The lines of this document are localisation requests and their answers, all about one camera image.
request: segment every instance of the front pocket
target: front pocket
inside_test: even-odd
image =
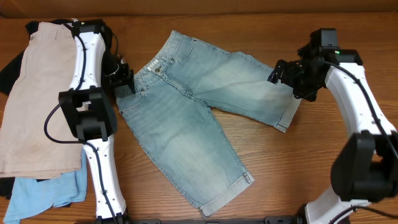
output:
[[[134,109],[134,108],[136,108],[137,106],[139,106],[142,102],[144,102],[144,99],[145,99],[145,91],[144,90],[141,90],[141,94],[140,95],[137,95],[137,94],[135,94],[135,95],[132,95],[132,96],[134,96],[134,98],[133,99],[131,99],[132,100],[132,106],[129,106],[129,107],[127,107],[126,109],[124,109],[124,110],[121,110],[120,111],[120,114],[124,117],[124,113],[125,112],[127,112],[127,111],[129,111],[129,110],[132,110],[132,109]]]
[[[191,54],[197,40],[193,38],[189,38],[187,40],[185,38],[187,37],[183,37],[183,40],[178,47],[178,51],[175,53],[175,57],[173,57],[172,60],[183,60]]]

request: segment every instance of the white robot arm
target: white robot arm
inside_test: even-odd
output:
[[[59,104],[49,114],[44,131],[52,141],[83,144],[96,195],[95,223],[126,223],[129,217],[113,152],[117,120],[104,91],[122,85],[133,88],[132,70],[122,59],[110,54],[112,32],[102,20],[64,25],[76,42],[75,73],[70,89],[59,94]],[[78,141],[59,141],[49,136],[48,121],[59,107]]]
[[[296,98],[308,101],[315,101],[321,87],[328,88],[343,115],[349,140],[333,164],[331,186],[298,216],[269,217],[270,222],[266,223],[349,223],[346,217],[356,208],[397,195],[397,131],[380,110],[366,82],[359,54],[340,50],[336,30],[313,32],[310,43],[298,54],[298,61],[279,60],[269,81],[277,84],[281,80],[294,89]],[[381,162],[372,162],[374,152],[383,157]]]

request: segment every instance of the light blue denim shorts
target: light blue denim shorts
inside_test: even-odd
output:
[[[250,55],[172,31],[135,74],[136,94],[126,86],[115,90],[145,153],[204,218],[254,182],[210,108],[285,132],[300,100],[291,87],[268,82],[271,71]]]

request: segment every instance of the folded clothes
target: folded clothes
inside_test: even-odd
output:
[[[51,21],[52,24],[62,25],[63,23],[71,22],[68,19],[55,19]],[[39,30],[40,22],[31,21],[25,25],[26,30],[30,35]],[[18,56],[16,56],[12,61],[0,71],[0,92],[6,95],[10,94],[12,86],[19,77],[19,72],[21,71],[21,63],[24,57],[24,51],[22,51]]]
[[[81,145],[52,142],[43,132],[59,92],[69,89],[75,62],[76,44],[70,30],[41,22],[24,51],[21,74],[4,109],[0,177],[50,179],[80,169]],[[16,61],[7,71],[15,68]],[[74,139],[61,110],[52,116],[48,131],[55,139]]]
[[[4,217],[5,224],[20,223],[23,218],[38,215],[50,207],[63,207],[71,202],[82,202],[87,193],[86,154],[81,154],[81,169],[61,177],[38,182],[17,177],[10,204]]]

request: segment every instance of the beige pants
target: beige pants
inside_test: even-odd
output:
[[[57,144],[44,134],[44,121],[67,91],[76,60],[75,41],[63,25],[41,22],[22,59],[0,129],[0,177],[49,179],[81,167],[81,144]],[[49,134],[76,140],[59,109]]]

